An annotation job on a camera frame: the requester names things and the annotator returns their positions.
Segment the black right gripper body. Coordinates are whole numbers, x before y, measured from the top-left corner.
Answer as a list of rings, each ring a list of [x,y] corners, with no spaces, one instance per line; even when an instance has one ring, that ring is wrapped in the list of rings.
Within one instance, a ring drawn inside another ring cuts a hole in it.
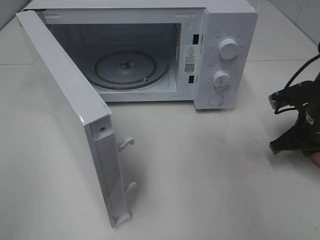
[[[269,97],[271,107],[293,107],[298,111],[294,128],[306,140],[320,139],[320,82],[303,81]]]

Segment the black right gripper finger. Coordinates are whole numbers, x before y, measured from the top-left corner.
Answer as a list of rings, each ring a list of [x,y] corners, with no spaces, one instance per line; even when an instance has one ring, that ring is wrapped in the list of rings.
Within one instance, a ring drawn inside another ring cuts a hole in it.
[[[284,134],[269,143],[274,155],[284,151],[300,151],[303,149],[300,135],[295,126],[291,127]]]
[[[305,157],[310,157],[312,156],[313,154],[316,154],[316,153],[319,153],[320,152],[320,148],[303,148],[302,150],[302,153]]]

